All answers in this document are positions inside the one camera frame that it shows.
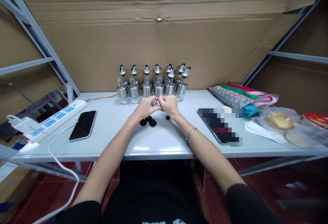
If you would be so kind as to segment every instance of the patterned fabric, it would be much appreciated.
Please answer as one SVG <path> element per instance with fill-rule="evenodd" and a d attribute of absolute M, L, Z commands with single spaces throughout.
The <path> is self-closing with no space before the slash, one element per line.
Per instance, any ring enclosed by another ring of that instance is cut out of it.
<path fill-rule="evenodd" d="M 236 84 L 217 85 L 209 90 L 230 108 L 243 108 L 248 104 L 270 105 L 276 103 L 279 98 L 276 94 L 267 94 Z"/>

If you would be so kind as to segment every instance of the red and yellow wire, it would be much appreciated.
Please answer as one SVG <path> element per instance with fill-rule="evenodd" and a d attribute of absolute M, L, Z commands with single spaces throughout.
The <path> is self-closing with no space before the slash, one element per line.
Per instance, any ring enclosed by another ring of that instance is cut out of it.
<path fill-rule="evenodd" d="M 187 91 L 189 91 L 189 90 L 197 90 L 197 91 L 200 91 L 200 90 L 208 90 L 208 88 L 207 88 L 207 89 L 187 89 Z M 92 98 L 92 99 L 88 99 L 88 100 L 85 100 L 85 101 L 86 101 L 86 102 L 89 102 L 89 101 L 97 100 L 97 99 L 105 99 L 105 98 L 114 97 L 114 96 L 116 96 L 116 95 L 117 95 L 117 94 L 112 95 L 112 96 L 109 96 L 109 97 L 97 97 L 97 98 Z"/>

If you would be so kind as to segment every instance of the teal cloth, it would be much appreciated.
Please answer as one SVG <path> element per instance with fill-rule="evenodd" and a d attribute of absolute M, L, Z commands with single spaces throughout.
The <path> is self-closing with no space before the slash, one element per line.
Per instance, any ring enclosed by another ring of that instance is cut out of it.
<path fill-rule="evenodd" d="M 243 117 L 245 118 L 252 118 L 255 116 L 259 116 L 261 111 L 255 108 L 253 105 L 248 104 L 243 107 Z"/>

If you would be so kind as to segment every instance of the black shirt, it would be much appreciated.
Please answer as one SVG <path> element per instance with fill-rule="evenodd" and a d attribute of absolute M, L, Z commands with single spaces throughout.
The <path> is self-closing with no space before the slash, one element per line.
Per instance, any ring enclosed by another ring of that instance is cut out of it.
<path fill-rule="evenodd" d="M 57 215 L 57 223 L 207 223 L 200 211 L 166 182 L 119 184 L 104 213 L 96 201 L 79 203 Z M 280 223 L 246 185 L 231 186 L 226 195 L 232 223 Z"/>

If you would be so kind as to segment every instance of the white table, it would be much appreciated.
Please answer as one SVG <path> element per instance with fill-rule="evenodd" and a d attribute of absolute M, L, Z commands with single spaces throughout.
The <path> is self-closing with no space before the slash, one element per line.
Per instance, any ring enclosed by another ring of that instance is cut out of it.
<path fill-rule="evenodd" d="M 103 93 L 82 93 L 78 99 L 87 100 L 90 98 L 112 96 L 114 92 Z M 328 155 L 328 148 L 324 145 L 318 145 L 310 148 L 299 148 L 290 143 L 278 144 L 272 140 L 257 136 L 245 131 L 242 119 L 227 118 L 225 122 L 234 132 L 239 133 L 242 138 L 240 147 L 231 147 L 230 145 L 219 144 L 211 131 L 205 125 L 197 113 L 199 108 L 217 108 L 223 104 L 214 97 L 209 91 L 186 92 L 185 100 L 179 102 L 180 112 L 208 137 L 226 157 L 283 157 L 282 159 L 268 164 L 265 167 L 244 171 L 241 174 L 263 171 L 268 168 L 280 167 L 292 164 L 295 161 L 313 160 Z M 52 145 L 52 152 L 60 161 L 96 161 L 104 148 L 123 126 L 128 116 L 137 107 L 136 104 L 129 103 L 121 105 L 117 96 L 106 99 L 90 101 L 88 106 L 81 112 L 96 110 L 94 128 L 88 139 L 76 142 L 69 142 L 68 138 L 73 127 L 61 134 Z M 58 132 L 65 127 L 77 121 L 79 114 L 75 115 L 64 125 L 58 128 Z M 170 119 L 166 120 L 166 114 L 163 111 L 155 112 L 152 117 L 156 120 L 157 126 L 150 127 L 148 124 L 144 127 L 138 125 L 132 134 L 130 143 L 124 154 L 124 160 L 161 160 L 161 159 L 190 159 L 194 154 L 185 141 L 183 134 Z M 45 166 L 45 162 L 53 162 L 53 158 L 48 153 L 48 145 L 51 141 L 48 136 L 42 140 L 39 145 L 30 151 L 18 152 L 12 162 L 20 164 L 35 164 Z"/>

